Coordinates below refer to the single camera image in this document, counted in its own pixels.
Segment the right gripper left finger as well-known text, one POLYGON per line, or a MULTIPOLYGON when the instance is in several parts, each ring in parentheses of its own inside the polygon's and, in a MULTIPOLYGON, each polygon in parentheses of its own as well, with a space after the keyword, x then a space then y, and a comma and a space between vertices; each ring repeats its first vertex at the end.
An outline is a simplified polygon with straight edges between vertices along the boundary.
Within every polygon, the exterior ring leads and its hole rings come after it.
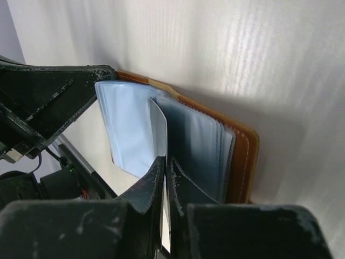
POLYGON ((162 246, 165 157, 155 158, 147 173, 116 200, 127 205, 119 258, 157 258, 162 246))

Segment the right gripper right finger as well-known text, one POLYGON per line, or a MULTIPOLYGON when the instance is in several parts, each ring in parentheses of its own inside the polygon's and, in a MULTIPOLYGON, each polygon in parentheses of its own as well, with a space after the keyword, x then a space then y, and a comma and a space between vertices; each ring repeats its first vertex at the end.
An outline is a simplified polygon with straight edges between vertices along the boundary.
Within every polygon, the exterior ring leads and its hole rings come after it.
POLYGON ((178 161, 170 158, 167 164, 171 258, 190 258, 190 234, 187 205, 217 204, 184 173, 178 161))

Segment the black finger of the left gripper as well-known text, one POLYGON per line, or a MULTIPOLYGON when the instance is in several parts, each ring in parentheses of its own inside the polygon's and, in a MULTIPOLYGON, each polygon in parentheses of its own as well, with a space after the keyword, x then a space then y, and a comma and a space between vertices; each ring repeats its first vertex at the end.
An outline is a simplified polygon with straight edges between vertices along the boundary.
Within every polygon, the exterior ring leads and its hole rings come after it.
POLYGON ((33 66, 1 57, 1 159, 34 159, 95 101, 107 65, 33 66))

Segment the brown leather card holder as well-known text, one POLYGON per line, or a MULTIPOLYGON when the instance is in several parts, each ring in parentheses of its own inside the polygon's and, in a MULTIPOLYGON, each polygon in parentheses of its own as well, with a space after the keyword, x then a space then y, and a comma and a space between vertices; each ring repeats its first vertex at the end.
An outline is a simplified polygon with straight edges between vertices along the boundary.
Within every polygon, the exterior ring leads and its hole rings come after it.
POLYGON ((95 84, 113 162, 141 178, 156 156, 149 116, 153 99, 167 120, 168 158, 218 202, 248 203, 259 151, 255 130, 160 81, 120 71, 95 84))

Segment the white credit card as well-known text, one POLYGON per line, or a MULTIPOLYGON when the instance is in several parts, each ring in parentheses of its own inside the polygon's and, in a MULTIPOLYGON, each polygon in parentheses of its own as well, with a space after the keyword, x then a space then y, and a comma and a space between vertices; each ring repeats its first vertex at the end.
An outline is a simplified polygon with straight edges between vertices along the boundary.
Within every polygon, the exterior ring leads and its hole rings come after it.
POLYGON ((155 156, 166 157, 168 153, 167 120, 153 99, 149 99, 149 116, 155 156))

